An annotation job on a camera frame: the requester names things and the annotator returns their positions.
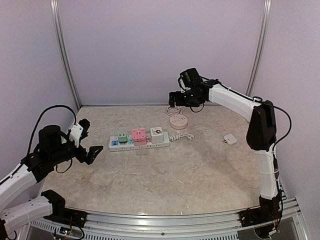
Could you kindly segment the white cube socket adapter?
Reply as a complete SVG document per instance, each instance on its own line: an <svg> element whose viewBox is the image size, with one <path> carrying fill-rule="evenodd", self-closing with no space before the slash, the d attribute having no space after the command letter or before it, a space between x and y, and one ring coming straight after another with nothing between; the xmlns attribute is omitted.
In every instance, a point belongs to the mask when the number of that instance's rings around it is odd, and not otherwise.
<svg viewBox="0 0 320 240"><path fill-rule="evenodd" d="M150 137L153 144L159 144L164 142L164 132L159 126L150 128Z"/></svg>

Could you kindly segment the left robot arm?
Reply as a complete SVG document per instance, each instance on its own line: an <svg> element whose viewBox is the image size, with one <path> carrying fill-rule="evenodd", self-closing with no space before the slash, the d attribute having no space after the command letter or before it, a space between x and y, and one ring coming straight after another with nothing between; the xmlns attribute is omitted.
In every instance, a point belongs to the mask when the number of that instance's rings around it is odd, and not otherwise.
<svg viewBox="0 0 320 240"><path fill-rule="evenodd" d="M48 125L38 133L38 144L20 164L0 181L0 238L6 239L18 228L39 218L82 228L85 214L66 208L65 199L46 190L35 199L8 208L8 204L31 186L40 183L54 168L73 159L91 165L102 145L85 149L80 142L88 136L90 123L82 119L67 134L58 125Z"/></svg>

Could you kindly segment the round pink power socket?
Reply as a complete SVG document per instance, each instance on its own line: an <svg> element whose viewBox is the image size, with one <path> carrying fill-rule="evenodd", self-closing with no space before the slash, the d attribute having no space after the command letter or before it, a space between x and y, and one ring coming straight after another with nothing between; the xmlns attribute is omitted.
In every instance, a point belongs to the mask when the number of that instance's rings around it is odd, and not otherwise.
<svg viewBox="0 0 320 240"><path fill-rule="evenodd" d="M182 114L176 114L169 118L169 125L175 130L183 130L188 126L188 118Z"/></svg>

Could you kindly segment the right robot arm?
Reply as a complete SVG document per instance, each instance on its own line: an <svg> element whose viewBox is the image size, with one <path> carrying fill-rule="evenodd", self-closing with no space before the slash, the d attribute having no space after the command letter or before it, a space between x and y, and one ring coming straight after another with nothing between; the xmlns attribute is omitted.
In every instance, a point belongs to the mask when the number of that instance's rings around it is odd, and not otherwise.
<svg viewBox="0 0 320 240"><path fill-rule="evenodd" d="M260 179L259 206L239 212L243 227L273 221L283 217L282 192L279 183L279 165L276 157L276 106L269 100L250 97L224 85L218 79L199 75L195 68L180 73L180 89L169 93L168 105L189 109L206 102L218 104L243 117L248 123L246 143L257 154Z"/></svg>

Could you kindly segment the pink plug adapter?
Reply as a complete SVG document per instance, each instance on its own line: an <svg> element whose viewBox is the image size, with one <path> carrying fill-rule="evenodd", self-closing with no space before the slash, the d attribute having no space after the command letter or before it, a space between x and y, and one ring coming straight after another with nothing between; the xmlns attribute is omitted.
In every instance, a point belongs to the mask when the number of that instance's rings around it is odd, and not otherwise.
<svg viewBox="0 0 320 240"><path fill-rule="evenodd" d="M146 133L146 129L145 128L134 128L132 131L131 131L131 136L132 135L141 135L142 133Z"/></svg>

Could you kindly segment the white plug adapter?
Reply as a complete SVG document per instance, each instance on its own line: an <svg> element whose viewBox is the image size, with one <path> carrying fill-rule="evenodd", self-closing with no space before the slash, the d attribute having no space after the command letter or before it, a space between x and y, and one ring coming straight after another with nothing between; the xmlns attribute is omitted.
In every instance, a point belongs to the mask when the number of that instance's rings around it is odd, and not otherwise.
<svg viewBox="0 0 320 240"><path fill-rule="evenodd" d="M223 143L233 146L238 142L233 134L227 134L223 137Z"/></svg>

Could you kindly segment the green plug adapter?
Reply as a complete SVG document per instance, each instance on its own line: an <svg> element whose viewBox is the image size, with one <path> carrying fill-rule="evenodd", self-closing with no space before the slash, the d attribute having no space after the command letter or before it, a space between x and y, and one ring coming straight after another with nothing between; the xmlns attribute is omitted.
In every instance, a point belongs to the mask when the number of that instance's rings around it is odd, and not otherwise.
<svg viewBox="0 0 320 240"><path fill-rule="evenodd" d="M119 133L119 134L117 135L117 138L118 138L118 142L119 142L120 144L125 144L125 143L128 142L128 135L127 135L126 133L124 133L124 132Z"/></svg>

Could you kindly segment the white multicolour power strip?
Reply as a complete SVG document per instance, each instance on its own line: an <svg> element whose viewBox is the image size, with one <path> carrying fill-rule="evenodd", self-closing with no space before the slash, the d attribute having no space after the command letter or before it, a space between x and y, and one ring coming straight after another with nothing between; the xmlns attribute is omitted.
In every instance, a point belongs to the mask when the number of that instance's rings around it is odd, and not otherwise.
<svg viewBox="0 0 320 240"><path fill-rule="evenodd" d="M127 138L126 143L120 143L117 136L111 136L109 138L108 149L110 152L123 152L143 149L155 149L169 147L171 142L169 140L167 132L164 133L164 141L161 143L152 143L148 141L145 145L135 145L131 137Z"/></svg>

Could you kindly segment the pink cube socket adapter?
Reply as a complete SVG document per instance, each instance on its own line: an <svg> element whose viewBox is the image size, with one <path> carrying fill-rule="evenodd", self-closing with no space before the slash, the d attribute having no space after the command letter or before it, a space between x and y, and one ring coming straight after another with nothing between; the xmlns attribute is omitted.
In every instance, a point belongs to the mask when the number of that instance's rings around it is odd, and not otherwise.
<svg viewBox="0 0 320 240"><path fill-rule="evenodd" d="M133 134L132 136L134 146L144 146L147 144L147 136L146 133L142 134Z"/></svg>

